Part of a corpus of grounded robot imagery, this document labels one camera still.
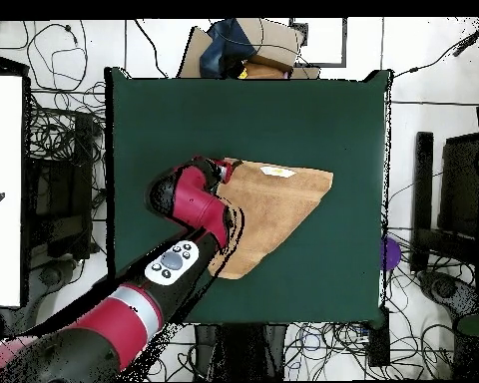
computer monitor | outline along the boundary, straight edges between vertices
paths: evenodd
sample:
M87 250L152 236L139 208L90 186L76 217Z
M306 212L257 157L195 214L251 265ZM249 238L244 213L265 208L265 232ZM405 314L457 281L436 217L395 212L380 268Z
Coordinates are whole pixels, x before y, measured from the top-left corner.
M17 307L25 296L24 222L28 82L0 75L0 306Z

robot control buttons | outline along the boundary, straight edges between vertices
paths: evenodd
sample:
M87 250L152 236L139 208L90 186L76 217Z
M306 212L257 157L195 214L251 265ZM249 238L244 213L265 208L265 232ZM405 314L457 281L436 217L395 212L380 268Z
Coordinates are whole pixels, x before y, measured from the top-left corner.
M184 258L190 258L190 255L185 257L185 254L188 253L186 251L183 253ZM183 259L176 252L167 251L162 255L162 265L170 270L179 270L183 267Z
M159 285L172 285L178 281L199 259L199 248L190 240L182 240L150 262L146 277Z

desk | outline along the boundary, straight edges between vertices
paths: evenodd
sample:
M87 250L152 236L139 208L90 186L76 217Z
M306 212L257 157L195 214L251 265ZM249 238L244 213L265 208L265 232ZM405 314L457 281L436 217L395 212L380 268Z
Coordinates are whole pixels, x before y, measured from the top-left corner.
M107 140L114 156L107 168L115 196L115 218L107 224L115 240L115 251L111 242L108 249L115 254L112 271L178 231L143 204L148 182L169 167L204 155L321 169L334 179L319 207L247 276L217 279L188 321L378 319L388 76L377 72L366 82L135 80L113 69L114 128Z

purple ball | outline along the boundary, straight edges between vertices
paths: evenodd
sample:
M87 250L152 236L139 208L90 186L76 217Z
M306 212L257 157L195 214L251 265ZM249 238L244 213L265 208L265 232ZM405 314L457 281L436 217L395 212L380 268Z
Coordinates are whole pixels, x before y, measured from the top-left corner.
M379 267L383 270L383 255L384 255L385 243L383 239L381 240L380 246L380 264ZM386 262L386 270L392 270L399 264L401 261L401 248L399 244L392 239L391 237L386 238L386 251L387 251L387 262Z

white floor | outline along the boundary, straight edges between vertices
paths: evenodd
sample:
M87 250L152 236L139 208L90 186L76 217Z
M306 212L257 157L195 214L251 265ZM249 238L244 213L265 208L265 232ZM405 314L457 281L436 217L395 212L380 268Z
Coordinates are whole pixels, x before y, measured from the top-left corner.
M288 18L271 18L287 23ZM297 22L304 22L304 18L297 18ZM310 23L308 55L322 57L320 62L335 62L337 56L337 43L341 42L337 31L336 22L322 19ZM193 26L207 30L210 26L205 19L186 20L146 20L140 21L146 32L158 48L160 68L170 77L174 77L181 63L188 35ZM50 21L27 22L29 40L32 36L45 29L37 37L37 48L46 58L46 65L35 46L32 44L29 53L32 60L31 69L35 70L37 81L31 70L32 88L54 88L54 81L47 67L52 67L52 60L56 72L68 74L75 79L80 79L84 68L84 54L82 51L63 52L52 56L52 53L61 49L74 49L73 36L60 26L50 26L54 23L62 26L70 25L77 39L78 47L84 47L84 33L79 21ZM125 67L132 77L157 77L160 73L155 67L153 48L133 21L84 21L85 35L88 48L88 68L86 76L77 89L85 92L99 81L103 81L103 68L105 66ZM323 51L319 44L312 44L312 28L319 27L326 33L329 26L328 44ZM391 69L397 75L410 68L424 66L434 62L442 53L466 35L472 33L479 26L478 18L348 18L347 32L347 66L346 68L323 69L320 78L364 79L371 71L376 69ZM7 47L21 47L27 38L21 22L2 22L0 24L0 56L28 64L26 49L5 49ZM74 89L75 81L64 77L56 77L57 87ZM96 93L103 93L103 87L97 88ZM408 186L412 183L413 154L415 135L417 132L432 132L435 137L434 170L439 172L442 167L441 151L449 137L478 131L476 119L476 105L479 105L479 41L468 48L458 58L451 52L436 65L423 69L417 73L405 74L394 80L392 86L391 105L391 162L390 162L390 189L389 194ZM45 107L55 107L53 93L35 93L36 98ZM100 106L96 99L87 95L87 101ZM74 94L70 108L81 106L83 95ZM57 105L63 105L62 99L57 99ZM104 185L102 171L98 170L98 184ZM436 224L438 214L438 190L440 177L434 181L433 224ZM412 189L408 189L394 197L389 208L389 226L409 227ZM106 216L106 207L102 206L96 218ZM96 222L93 234L97 242L105 247L105 224ZM407 239L408 232L398 230L395 232ZM407 271L404 265L401 270ZM77 283L71 284L60 292L48 297L43 304L40 321L46 319L69 304L72 300L85 292L92 283L106 273L105 254L100 252L92 256L85 265L82 277ZM405 276L401 276L393 284L393 304L388 304L392 311L397 312L397 307L403 312L391 314L390 329L392 332L393 360L408 357L397 361L388 369L365 367L365 357L362 348L353 338L350 349L355 352L353 356L344 350L340 344L336 349L327 348L320 338L320 329L323 323L314 323L304 329L302 335L301 324L291 325L286 344L289 346L286 359L294 354L296 358L287 365L285 374L287 380L352 380L364 378L391 377L416 378L421 373L423 354L420 350L420 335L422 331L433 323L450 324L444 308L427 300L420 289L411 283ZM411 338L410 327L418 342ZM190 345L194 342L193 327L185 327L164 352L162 363L157 363L153 368L153 380L164 380L166 371L171 375L181 368L180 358L185 363ZM425 339L432 349L439 348L451 351L453 339L445 329L433 329ZM437 358L432 353L426 355L435 377L448 376L447 365L433 364ZM431 375L423 371L421 379L429 379ZM188 381L192 374L183 369L171 381Z

